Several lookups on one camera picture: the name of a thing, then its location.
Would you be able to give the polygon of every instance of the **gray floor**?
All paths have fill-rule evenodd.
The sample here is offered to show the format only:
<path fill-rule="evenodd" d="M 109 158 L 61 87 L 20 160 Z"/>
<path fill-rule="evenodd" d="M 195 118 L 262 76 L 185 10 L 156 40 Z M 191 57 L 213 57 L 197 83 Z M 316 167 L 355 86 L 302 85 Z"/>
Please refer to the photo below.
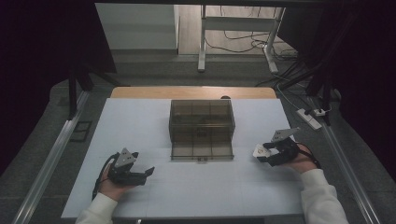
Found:
<path fill-rule="evenodd" d="M 128 55 L 114 56 L 118 73 L 113 75 L 119 81 L 133 86 L 235 86 L 253 87 L 258 82 L 272 78 L 263 56 L 210 56 L 206 71 L 197 72 L 197 56 L 177 55 Z M 292 62 L 278 61 L 280 72 Z M 57 165 L 54 174 L 36 208 L 30 223 L 73 223 L 60 219 L 67 197 L 73 188 L 79 167 L 92 139 L 106 98 L 114 86 L 92 75 L 95 87 L 90 93 L 79 121 L 92 123 L 85 141 L 70 141 Z M 274 82 L 263 84 L 270 86 Z M 303 88 L 289 89 L 306 101 Z M 304 107 L 302 99 L 288 91 L 284 92 L 292 103 Z M 68 114 L 67 82 L 52 88 L 50 101 L 41 120 L 24 144 L 18 157 L 11 163 L 0 179 L 0 223 L 10 223 L 28 192 L 41 165 L 54 144 Z M 291 127 L 303 130 L 295 134 L 296 140 L 309 145 L 322 164 L 329 182 L 336 186 L 340 202 L 346 210 L 350 223 L 366 223 L 355 198 L 350 191 L 323 132 L 315 132 L 298 118 L 296 108 L 277 93 L 285 108 Z M 396 223 L 392 205 L 396 201 L 396 185 L 370 148 L 342 119 L 337 109 L 338 102 L 332 103 L 331 122 L 340 144 L 356 175 L 366 189 L 382 223 Z M 81 140 L 78 133 L 71 139 Z M 143 223 L 304 223 L 302 216 L 265 217 L 233 220 L 181 220 L 144 221 Z M 133 223 L 132 220 L 115 220 L 115 223 Z"/>

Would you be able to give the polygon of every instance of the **gray translucent container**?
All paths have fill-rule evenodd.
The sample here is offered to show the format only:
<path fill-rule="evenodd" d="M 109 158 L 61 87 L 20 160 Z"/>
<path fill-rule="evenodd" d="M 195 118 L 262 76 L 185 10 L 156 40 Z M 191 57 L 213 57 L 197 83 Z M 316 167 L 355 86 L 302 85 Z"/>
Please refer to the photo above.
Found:
<path fill-rule="evenodd" d="M 173 161 L 233 159 L 230 100 L 172 100 L 169 134 Z"/>

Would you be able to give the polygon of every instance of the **power strip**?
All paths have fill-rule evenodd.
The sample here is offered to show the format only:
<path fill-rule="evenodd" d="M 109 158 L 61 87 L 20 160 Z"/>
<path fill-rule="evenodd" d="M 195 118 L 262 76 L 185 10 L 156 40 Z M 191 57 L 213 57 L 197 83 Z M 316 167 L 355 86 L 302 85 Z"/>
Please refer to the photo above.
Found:
<path fill-rule="evenodd" d="M 299 109 L 296 111 L 298 115 L 300 115 L 300 117 L 305 120 L 309 126 L 311 126 L 311 128 L 313 128 L 314 130 L 318 130 L 321 128 L 321 125 L 311 116 L 311 115 L 306 115 L 304 112 L 304 109 Z"/>

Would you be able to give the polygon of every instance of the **human hand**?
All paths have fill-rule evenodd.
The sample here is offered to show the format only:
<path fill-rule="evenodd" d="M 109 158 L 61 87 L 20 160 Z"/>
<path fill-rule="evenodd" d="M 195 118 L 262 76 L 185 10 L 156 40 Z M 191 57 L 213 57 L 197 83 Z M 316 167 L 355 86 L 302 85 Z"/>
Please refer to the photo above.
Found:
<path fill-rule="evenodd" d="M 134 186 L 117 185 L 113 183 L 110 179 L 108 179 L 107 174 L 108 174 L 108 170 L 110 169 L 110 165 L 111 163 L 103 171 L 101 183 L 99 186 L 99 192 L 105 194 L 107 197 L 118 202 L 122 194 L 128 189 L 134 188 Z"/>
<path fill-rule="evenodd" d="M 305 151 L 305 152 L 311 154 L 311 151 L 306 146 L 298 144 L 298 143 L 297 143 L 297 146 L 302 151 Z M 282 165 L 289 166 L 300 174 L 305 173 L 310 170 L 313 170 L 313 169 L 317 169 L 317 166 L 312 162 L 312 160 L 301 153 L 299 153 L 293 161 L 284 163 Z"/>

